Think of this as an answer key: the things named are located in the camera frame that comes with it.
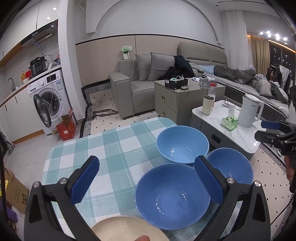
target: blue bowl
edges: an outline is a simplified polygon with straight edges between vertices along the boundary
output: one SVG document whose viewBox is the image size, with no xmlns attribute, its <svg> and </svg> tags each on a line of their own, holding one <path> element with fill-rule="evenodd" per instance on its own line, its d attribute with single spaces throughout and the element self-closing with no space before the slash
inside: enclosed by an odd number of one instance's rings
<svg viewBox="0 0 296 241">
<path fill-rule="evenodd" d="M 167 163 L 142 176 L 135 201 L 149 224 L 173 230 L 197 222 L 207 211 L 210 196 L 192 167 Z"/>
<path fill-rule="evenodd" d="M 218 148 L 208 155 L 207 160 L 225 178 L 232 177 L 242 184 L 253 183 L 253 168 L 240 152 L 230 148 Z"/>
<path fill-rule="evenodd" d="M 195 158 L 206 155 L 209 141 L 199 130 L 189 126 L 173 126 L 157 137 L 156 146 L 166 159 L 182 163 L 194 163 Z"/>
</svg>

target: blue gripper pad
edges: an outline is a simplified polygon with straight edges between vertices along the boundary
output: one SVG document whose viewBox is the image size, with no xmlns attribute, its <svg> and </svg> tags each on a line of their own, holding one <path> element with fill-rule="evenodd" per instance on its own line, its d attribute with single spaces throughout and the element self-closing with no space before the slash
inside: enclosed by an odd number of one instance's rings
<svg viewBox="0 0 296 241">
<path fill-rule="evenodd" d="M 278 130 L 281 125 L 277 121 L 262 121 L 261 127 L 265 129 Z"/>
<path fill-rule="evenodd" d="M 194 169 L 210 195 L 211 200 L 221 205 L 224 201 L 222 186 L 199 156 L 195 159 Z"/>
<path fill-rule="evenodd" d="M 92 160 L 77 178 L 71 188 L 70 200 L 73 204 L 80 203 L 100 168 L 99 159 L 91 156 Z"/>
</svg>

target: mattress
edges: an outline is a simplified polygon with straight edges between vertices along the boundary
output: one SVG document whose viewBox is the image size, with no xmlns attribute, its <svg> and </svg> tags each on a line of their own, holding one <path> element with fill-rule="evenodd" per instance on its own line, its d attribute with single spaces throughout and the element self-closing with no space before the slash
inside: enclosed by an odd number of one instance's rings
<svg viewBox="0 0 296 241">
<path fill-rule="evenodd" d="M 287 104 L 284 104 L 278 100 L 273 100 L 265 96 L 261 96 L 259 95 L 258 91 L 256 91 L 249 85 L 242 85 L 207 73 L 204 74 L 215 78 L 219 84 L 224 85 L 226 87 L 224 94 L 225 97 L 236 102 L 239 105 L 242 105 L 242 97 L 246 93 L 254 95 L 258 99 L 262 100 L 265 104 L 261 115 L 263 119 L 267 121 L 285 121 L 289 117 L 289 106 Z"/>
</svg>

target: range hood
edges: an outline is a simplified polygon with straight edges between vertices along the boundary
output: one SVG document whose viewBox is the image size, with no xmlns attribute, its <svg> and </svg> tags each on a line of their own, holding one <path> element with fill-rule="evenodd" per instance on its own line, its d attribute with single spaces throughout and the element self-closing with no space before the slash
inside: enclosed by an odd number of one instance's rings
<svg viewBox="0 0 296 241">
<path fill-rule="evenodd" d="M 55 22 L 51 22 L 29 34 L 20 42 L 20 45 L 22 47 L 32 47 L 35 43 L 38 44 L 56 33 L 57 24 Z"/>
</svg>

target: drawer handle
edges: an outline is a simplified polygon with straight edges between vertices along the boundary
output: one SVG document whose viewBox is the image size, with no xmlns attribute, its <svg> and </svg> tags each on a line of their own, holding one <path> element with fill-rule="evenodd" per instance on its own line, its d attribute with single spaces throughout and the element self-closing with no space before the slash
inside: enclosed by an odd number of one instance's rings
<svg viewBox="0 0 296 241">
<path fill-rule="evenodd" d="M 217 136 L 215 136 L 214 134 L 212 135 L 212 139 L 213 139 L 215 142 L 217 142 L 218 144 L 220 144 L 220 142 L 221 142 L 221 139 L 218 138 Z"/>
</svg>

